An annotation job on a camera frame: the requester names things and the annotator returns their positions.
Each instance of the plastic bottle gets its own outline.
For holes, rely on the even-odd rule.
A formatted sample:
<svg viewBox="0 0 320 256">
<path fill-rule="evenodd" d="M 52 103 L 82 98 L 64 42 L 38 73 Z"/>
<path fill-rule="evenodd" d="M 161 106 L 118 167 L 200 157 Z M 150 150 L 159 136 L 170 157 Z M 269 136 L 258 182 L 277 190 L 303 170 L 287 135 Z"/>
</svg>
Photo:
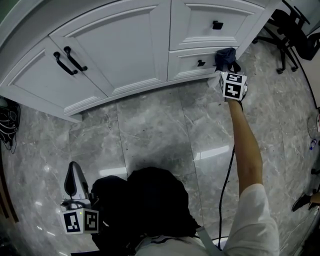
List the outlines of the plastic bottle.
<svg viewBox="0 0 320 256">
<path fill-rule="evenodd" d="M 314 139 L 311 141 L 310 150 L 313 150 L 316 144 L 317 144 L 317 140 L 314 138 Z"/>
</svg>

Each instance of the black cabinet handle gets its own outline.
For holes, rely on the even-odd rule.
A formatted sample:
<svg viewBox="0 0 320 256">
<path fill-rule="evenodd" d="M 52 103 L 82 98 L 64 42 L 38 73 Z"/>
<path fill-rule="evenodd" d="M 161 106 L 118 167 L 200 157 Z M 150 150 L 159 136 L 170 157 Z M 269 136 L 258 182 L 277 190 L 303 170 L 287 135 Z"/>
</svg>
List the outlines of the black cabinet handle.
<svg viewBox="0 0 320 256">
<path fill-rule="evenodd" d="M 217 20 L 214 20 L 212 24 L 213 24 L 213 27 L 212 27 L 213 30 L 220 30 L 224 25 L 222 22 L 218 22 Z"/>
<path fill-rule="evenodd" d="M 202 67 L 206 64 L 206 62 L 203 62 L 201 59 L 198 60 L 198 67 Z"/>
<path fill-rule="evenodd" d="M 74 59 L 71 57 L 70 53 L 71 53 L 71 48 L 69 46 L 66 46 L 63 48 L 63 50 L 65 51 L 66 53 L 66 56 L 68 57 L 69 61 L 78 69 L 80 70 L 81 72 L 87 70 L 87 66 L 80 66 L 80 64 Z"/>
<path fill-rule="evenodd" d="M 60 61 L 60 52 L 56 51 L 55 53 L 53 53 L 53 56 L 55 57 L 56 59 L 56 63 L 58 63 L 58 65 L 65 71 L 67 72 L 69 75 L 73 76 L 74 74 L 78 73 L 78 71 L 74 70 L 74 71 L 71 71 L 69 68 L 67 68 L 67 66 L 65 64 L 63 64 L 61 61 Z"/>
</svg>

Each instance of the forearm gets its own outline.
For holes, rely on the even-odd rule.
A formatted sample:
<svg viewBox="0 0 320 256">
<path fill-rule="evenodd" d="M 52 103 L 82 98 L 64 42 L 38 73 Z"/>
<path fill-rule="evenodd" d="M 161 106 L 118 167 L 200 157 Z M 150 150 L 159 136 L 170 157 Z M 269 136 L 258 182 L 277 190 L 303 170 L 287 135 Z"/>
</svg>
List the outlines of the forearm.
<svg viewBox="0 0 320 256">
<path fill-rule="evenodd" d="M 234 148 L 239 177 L 239 195 L 252 184 L 262 184 L 259 145 L 237 101 L 228 102 L 233 124 Z"/>
</svg>

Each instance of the gray strap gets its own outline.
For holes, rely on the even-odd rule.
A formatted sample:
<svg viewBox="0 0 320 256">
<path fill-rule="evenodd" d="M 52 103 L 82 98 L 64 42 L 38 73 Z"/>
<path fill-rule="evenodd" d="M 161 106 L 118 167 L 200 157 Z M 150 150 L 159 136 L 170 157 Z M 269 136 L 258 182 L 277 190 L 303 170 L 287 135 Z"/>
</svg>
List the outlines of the gray strap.
<svg viewBox="0 0 320 256">
<path fill-rule="evenodd" d="M 212 242 L 210 236 L 208 235 L 208 232 L 206 231 L 204 226 L 201 226 L 196 229 L 196 232 L 199 235 L 199 238 L 201 242 L 203 243 L 207 253 L 210 256 L 223 256 L 224 253 L 220 251 L 215 244 Z"/>
</svg>

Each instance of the black office chair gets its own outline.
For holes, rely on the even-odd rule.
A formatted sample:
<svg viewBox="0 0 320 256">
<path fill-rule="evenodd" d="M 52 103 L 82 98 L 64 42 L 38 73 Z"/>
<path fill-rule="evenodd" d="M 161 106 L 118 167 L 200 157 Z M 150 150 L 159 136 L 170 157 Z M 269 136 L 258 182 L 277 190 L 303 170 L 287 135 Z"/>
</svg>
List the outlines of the black office chair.
<svg viewBox="0 0 320 256">
<path fill-rule="evenodd" d="M 276 45 L 280 50 L 282 68 L 277 68 L 277 73 L 282 74 L 286 69 L 286 55 L 293 62 L 291 70 L 297 71 L 298 65 L 296 60 L 289 51 L 289 47 L 295 47 L 297 53 L 302 59 L 311 61 L 320 48 L 320 33 L 315 33 L 307 37 L 302 31 L 302 26 L 305 22 L 310 24 L 307 18 L 298 10 L 298 8 L 292 8 L 285 0 L 282 2 L 290 9 L 290 15 L 283 10 L 276 9 L 272 14 L 273 19 L 269 19 L 267 23 L 278 27 L 277 32 L 280 35 L 284 35 L 284 39 L 280 39 L 269 28 L 264 26 L 263 28 L 269 33 L 272 38 L 265 36 L 257 36 L 252 43 L 256 44 L 258 40 L 268 42 Z"/>
</svg>

